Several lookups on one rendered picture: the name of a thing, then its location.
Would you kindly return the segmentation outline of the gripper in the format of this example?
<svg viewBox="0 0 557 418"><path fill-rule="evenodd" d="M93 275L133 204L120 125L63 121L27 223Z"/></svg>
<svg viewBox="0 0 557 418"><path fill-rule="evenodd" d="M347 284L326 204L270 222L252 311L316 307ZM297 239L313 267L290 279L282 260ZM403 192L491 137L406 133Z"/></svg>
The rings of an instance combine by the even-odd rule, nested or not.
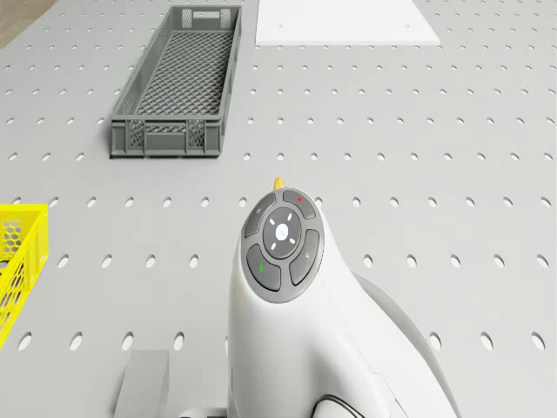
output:
<svg viewBox="0 0 557 418"><path fill-rule="evenodd" d="M227 418L227 409L221 407L187 408L178 418Z"/></svg>

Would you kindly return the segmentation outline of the yellow basket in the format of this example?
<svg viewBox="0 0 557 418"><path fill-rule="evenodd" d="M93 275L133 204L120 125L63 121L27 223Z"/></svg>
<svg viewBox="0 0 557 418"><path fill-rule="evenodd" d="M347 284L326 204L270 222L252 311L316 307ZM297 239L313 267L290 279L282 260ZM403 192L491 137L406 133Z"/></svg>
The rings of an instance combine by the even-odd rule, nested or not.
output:
<svg viewBox="0 0 557 418"><path fill-rule="evenodd" d="M0 205L0 348L48 257L48 207Z"/></svg>

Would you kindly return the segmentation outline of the dark grey basket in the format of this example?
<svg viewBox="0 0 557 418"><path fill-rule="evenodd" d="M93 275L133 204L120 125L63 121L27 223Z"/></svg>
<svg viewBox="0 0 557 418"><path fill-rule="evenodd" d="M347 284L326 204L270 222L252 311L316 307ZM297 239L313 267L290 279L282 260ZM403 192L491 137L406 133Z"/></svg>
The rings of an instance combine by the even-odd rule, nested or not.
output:
<svg viewBox="0 0 557 418"><path fill-rule="evenodd" d="M239 5L174 5L111 114L113 157L217 157L241 37Z"/></svg>

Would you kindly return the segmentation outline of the white board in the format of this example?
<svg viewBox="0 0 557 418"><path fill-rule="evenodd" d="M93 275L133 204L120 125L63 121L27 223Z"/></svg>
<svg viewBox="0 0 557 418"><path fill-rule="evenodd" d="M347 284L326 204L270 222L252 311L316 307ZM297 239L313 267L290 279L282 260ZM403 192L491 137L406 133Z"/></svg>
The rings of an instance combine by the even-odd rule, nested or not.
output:
<svg viewBox="0 0 557 418"><path fill-rule="evenodd" d="M259 46L439 45L413 0L259 0Z"/></svg>

